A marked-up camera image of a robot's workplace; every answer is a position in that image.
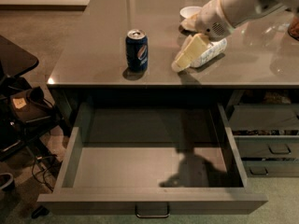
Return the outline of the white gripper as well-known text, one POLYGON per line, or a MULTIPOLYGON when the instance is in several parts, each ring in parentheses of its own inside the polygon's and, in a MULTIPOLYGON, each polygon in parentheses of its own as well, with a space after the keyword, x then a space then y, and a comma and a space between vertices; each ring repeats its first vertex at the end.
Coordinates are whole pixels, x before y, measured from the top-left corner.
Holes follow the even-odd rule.
POLYGON ((183 42, 171 64, 172 69, 177 73, 188 68, 207 50, 209 39, 220 41, 235 30, 223 12, 221 0, 209 1, 201 7, 198 14, 184 19, 180 25, 186 31, 201 34, 188 35, 183 42))

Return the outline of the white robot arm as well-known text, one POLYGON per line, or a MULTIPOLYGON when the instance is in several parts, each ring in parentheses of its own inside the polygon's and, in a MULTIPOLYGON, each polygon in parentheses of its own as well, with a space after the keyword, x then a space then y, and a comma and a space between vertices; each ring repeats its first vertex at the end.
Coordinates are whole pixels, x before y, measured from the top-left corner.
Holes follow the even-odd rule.
POLYGON ((297 14, 299 0, 210 0, 180 23, 191 34, 172 62, 172 69, 178 73, 208 63, 225 51, 226 37, 235 28, 283 7, 297 14))

